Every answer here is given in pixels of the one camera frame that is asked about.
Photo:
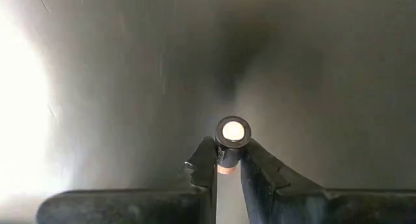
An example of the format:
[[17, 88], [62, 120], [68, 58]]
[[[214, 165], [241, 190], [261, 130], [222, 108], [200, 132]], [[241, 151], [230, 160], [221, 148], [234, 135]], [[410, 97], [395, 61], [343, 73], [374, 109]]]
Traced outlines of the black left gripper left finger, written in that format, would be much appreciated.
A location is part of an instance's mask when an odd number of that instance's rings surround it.
[[179, 173], [155, 188], [73, 190], [46, 199], [37, 224], [215, 224], [216, 145], [205, 137]]

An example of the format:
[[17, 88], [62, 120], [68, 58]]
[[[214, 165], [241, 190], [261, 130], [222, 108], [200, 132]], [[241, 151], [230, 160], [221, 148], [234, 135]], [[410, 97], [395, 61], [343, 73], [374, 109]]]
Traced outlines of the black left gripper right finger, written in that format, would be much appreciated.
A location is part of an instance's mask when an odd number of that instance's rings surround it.
[[416, 224], [416, 190], [324, 188], [255, 140], [241, 183], [250, 224]]

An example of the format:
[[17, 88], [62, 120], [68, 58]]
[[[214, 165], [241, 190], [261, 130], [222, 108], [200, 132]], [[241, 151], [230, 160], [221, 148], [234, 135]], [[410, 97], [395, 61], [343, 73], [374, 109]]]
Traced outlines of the black copper-top battery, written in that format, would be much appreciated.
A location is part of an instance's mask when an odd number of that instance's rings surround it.
[[246, 145], [252, 138], [248, 122], [238, 116], [221, 119], [216, 126], [217, 172], [229, 175], [235, 171]]

